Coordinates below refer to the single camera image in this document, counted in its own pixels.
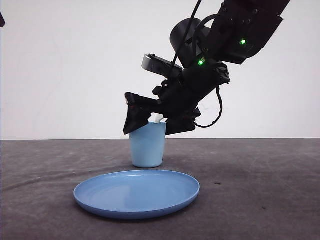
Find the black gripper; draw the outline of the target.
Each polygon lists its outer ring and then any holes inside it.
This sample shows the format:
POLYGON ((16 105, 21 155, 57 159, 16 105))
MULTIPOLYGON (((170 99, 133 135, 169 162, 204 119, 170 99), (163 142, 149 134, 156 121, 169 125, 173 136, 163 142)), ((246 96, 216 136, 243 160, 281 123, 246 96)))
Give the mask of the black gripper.
POLYGON ((158 96, 158 100, 126 92, 124 96, 128 109, 123 132, 127 135, 147 125, 151 113, 167 118, 166 136, 194 131, 198 116, 183 114, 195 110, 198 103, 213 90, 216 90, 220 108, 223 109, 220 86, 229 82, 227 65, 206 61, 202 65, 185 68, 177 77, 168 78, 161 86, 156 86, 152 93, 158 96))

